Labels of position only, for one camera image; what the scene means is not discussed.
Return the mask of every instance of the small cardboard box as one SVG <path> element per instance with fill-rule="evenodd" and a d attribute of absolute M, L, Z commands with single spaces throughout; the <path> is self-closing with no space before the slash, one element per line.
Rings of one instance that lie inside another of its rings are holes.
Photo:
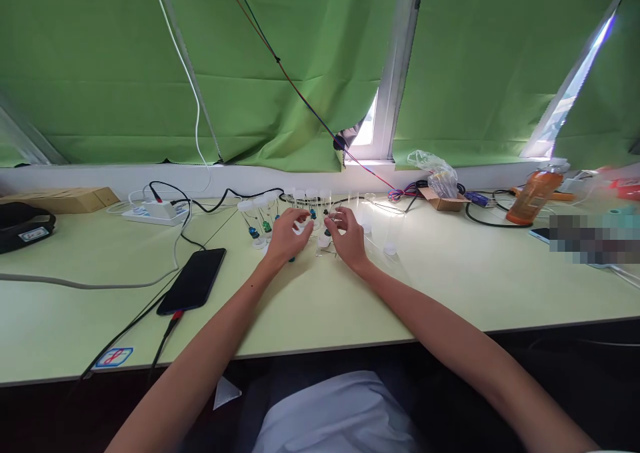
<path fill-rule="evenodd" d="M 46 189 L 0 198 L 0 203 L 22 202 L 58 215 L 91 213 L 119 201 L 110 188 Z"/>
<path fill-rule="evenodd" d="M 425 199 L 433 205 L 438 211 L 460 211 L 464 207 L 465 203 L 470 203 L 465 197 L 458 193 L 456 199 L 442 199 L 435 194 L 435 191 L 431 188 L 421 188 L 420 193 L 425 196 Z"/>

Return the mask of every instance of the smartphone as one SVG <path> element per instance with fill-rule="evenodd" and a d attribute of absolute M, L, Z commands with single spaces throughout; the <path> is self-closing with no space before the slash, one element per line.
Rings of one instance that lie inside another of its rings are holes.
<path fill-rule="evenodd" d="M 529 234 L 542 240 L 544 243 L 549 243 L 549 229 L 548 228 L 534 228 L 529 230 Z"/>
<path fill-rule="evenodd" d="M 215 277 L 227 251 L 224 248 L 199 251 L 189 261 L 169 288 L 156 313 L 174 314 L 178 310 L 193 310 L 207 302 Z"/>

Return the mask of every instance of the white power strip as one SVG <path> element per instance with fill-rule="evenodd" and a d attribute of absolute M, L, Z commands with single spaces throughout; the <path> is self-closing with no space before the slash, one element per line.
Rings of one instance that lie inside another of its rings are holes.
<path fill-rule="evenodd" d="M 142 215 L 134 213 L 133 210 L 126 211 L 122 214 L 129 221 L 137 221 L 140 223 L 154 223 L 156 225 L 165 225 L 166 227 L 175 227 L 180 225 L 186 218 L 188 210 L 181 211 L 172 219 L 164 219 L 158 217 L 152 217 L 149 213 L 143 213 Z"/>

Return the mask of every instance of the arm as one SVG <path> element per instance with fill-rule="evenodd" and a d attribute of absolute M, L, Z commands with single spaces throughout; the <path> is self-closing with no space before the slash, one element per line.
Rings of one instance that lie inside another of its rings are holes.
<path fill-rule="evenodd" d="M 353 212 L 337 209 L 325 224 L 340 257 L 413 335 L 482 395 L 531 453 L 584 453 L 598 446 L 546 391 L 487 335 L 460 316 L 376 268 L 367 258 Z M 345 230 L 340 235 L 338 228 Z"/>
<path fill-rule="evenodd" d="M 265 258 L 138 403 L 112 439 L 108 453 L 175 451 L 238 349 L 265 289 L 307 244 L 313 223 L 300 235 L 293 228 L 294 220 L 308 215 L 287 209 L 275 222 Z"/>

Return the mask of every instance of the orange bottle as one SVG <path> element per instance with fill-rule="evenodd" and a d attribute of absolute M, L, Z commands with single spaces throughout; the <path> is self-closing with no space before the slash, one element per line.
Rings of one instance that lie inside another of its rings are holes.
<path fill-rule="evenodd" d="M 507 212 L 507 220 L 518 225 L 528 225 L 535 220 L 542 207 L 560 186 L 563 175 L 569 170 L 566 159 L 552 158 L 529 177 L 529 181 Z"/>

